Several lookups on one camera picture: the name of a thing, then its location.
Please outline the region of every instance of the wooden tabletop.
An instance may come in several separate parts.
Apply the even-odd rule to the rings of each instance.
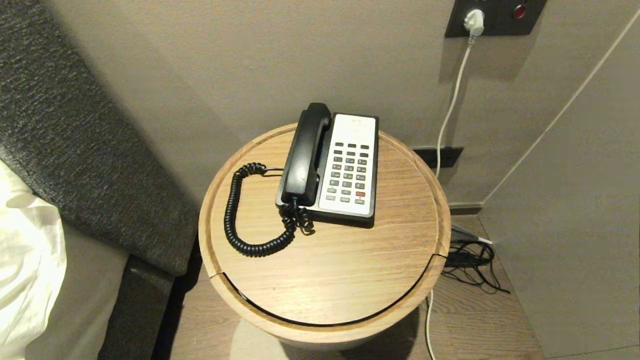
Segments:
[[[230,304],[234,309],[244,303],[270,322],[334,329],[371,322],[397,311],[399,304],[407,307],[411,302],[406,298],[416,292],[425,295],[444,263],[434,259],[427,268],[432,254],[448,251],[449,211],[430,169],[382,132],[373,228],[316,222],[314,234],[297,230],[286,249],[264,258],[245,257],[229,245],[223,214],[233,172],[250,162],[284,166],[294,130],[295,124],[281,127],[245,145],[209,188],[201,212],[200,246],[216,289],[231,292],[227,298],[235,299]],[[275,206],[279,182],[280,176],[243,181],[236,224],[244,241],[263,243],[283,231]]]

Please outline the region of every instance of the white pillow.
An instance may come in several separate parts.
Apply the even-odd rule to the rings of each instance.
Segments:
[[[46,329],[66,268],[58,209],[0,161],[0,360],[24,359]]]

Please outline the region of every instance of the baseboard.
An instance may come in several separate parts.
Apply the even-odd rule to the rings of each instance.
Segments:
[[[453,202],[449,204],[451,215],[476,215],[482,210],[482,202]]]

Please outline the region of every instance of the gray upholstered headboard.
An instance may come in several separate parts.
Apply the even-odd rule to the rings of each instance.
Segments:
[[[66,221],[186,271],[197,207],[36,1],[0,5],[0,159]]]

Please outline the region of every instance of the red button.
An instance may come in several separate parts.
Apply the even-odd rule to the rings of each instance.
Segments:
[[[515,9],[513,9],[513,18],[522,19],[525,13],[527,13],[527,8],[524,7],[524,5],[518,5]]]

